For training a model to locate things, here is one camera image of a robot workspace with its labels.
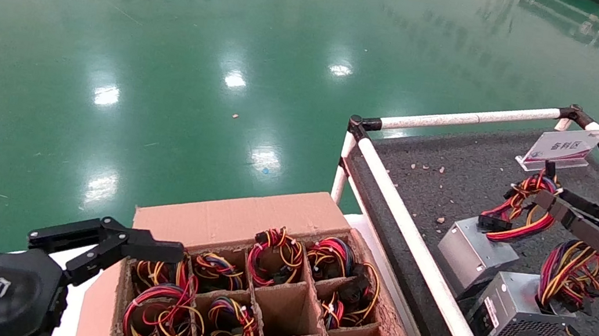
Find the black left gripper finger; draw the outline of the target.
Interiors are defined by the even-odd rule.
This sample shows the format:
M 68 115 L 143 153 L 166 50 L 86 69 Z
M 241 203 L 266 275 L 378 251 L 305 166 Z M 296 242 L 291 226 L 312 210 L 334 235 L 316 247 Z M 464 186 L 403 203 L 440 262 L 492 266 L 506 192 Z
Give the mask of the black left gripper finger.
M 66 263 L 63 272 L 72 286 L 85 284 L 129 257 L 168 263 L 185 258 L 182 243 L 157 241 L 149 230 L 124 227 L 108 216 L 33 230 L 27 242 L 28 250 L 41 250 L 48 255 L 87 247 L 87 251 Z

